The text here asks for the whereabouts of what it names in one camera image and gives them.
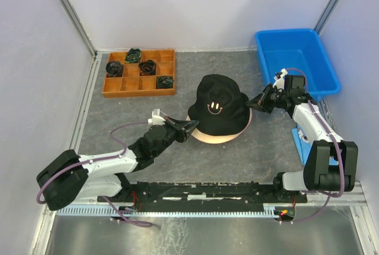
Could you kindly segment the black cap with logo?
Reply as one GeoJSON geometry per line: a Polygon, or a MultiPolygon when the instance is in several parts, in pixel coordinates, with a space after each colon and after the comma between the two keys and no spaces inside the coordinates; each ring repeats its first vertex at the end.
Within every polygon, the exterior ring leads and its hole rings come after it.
{"type": "Polygon", "coordinates": [[[206,135],[224,136],[242,132],[250,120],[249,98],[231,78],[205,75],[196,92],[188,117],[198,121],[197,130],[206,135]]]}

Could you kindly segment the beige hat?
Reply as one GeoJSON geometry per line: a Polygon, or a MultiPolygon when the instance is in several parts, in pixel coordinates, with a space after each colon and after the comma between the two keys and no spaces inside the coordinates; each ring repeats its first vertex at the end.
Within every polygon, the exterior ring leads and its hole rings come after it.
{"type": "Polygon", "coordinates": [[[248,121],[247,125],[245,126],[245,128],[241,132],[239,132],[237,134],[214,136],[214,135],[204,134],[196,128],[193,131],[191,136],[194,137],[196,140],[203,142],[203,143],[207,143],[207,144],[227,143],[227,142],[230,142],[230,141],[238,138],[248,128],[248,126],[250,125],[250,123],[252,121],[252,117],[253,117],[253,112],[252,112],[252,109],[250,109],[249,110],[249,121],[248,121]]]}

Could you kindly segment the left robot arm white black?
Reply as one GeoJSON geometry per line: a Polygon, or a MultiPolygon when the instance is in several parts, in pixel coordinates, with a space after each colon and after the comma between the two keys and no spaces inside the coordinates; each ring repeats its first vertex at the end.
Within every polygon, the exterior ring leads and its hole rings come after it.
{"type": "Polygon", "coordinates": [[[180,121],[171,117],[153,118],[149,129],[131,145],[119,151],[79,155],[69,149],[56,157],[36,177],[40,190],[36,201],[57,211],[73,201],[95,196],[113,197],[124,202],[131,195],[127,173],[153,164],[172,143],[184,143],[198,126],[197,120],[180,121]]]}

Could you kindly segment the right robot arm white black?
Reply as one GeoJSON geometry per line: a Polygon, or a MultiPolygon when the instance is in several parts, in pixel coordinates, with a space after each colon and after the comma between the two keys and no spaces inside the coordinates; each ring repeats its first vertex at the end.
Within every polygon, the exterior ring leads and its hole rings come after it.
{"type": "Polygon", "coordinates": [[[283,173],[282,182],[271,189],[272,197],[286,202],[293,191],[317,191],[334,198],[352,191],[358,161],[356,143],[344,140],[321,116],[302,72],[290,75],[282,69],[274,79],[247,106],[269,114],[275,108],[284,110],[303,130],[311,148],[304,169],[283,173]]]}

